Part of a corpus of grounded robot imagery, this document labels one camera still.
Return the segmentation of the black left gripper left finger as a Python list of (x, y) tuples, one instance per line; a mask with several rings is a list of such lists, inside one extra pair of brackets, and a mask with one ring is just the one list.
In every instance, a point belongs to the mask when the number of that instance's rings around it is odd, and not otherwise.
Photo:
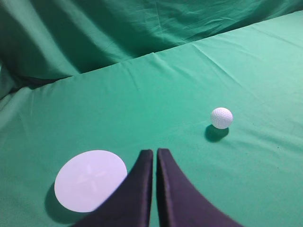
[(142, 150), (127, 177), (96, 210), (74, 227), (148, 227), (152, 203), (153, 151)]

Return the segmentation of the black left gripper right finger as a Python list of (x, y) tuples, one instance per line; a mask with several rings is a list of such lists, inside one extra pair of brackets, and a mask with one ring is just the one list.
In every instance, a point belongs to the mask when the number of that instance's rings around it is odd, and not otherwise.
[(157, 150), (156, 197), (161, 227), (240, 227), (188, 180), (167, 148)]

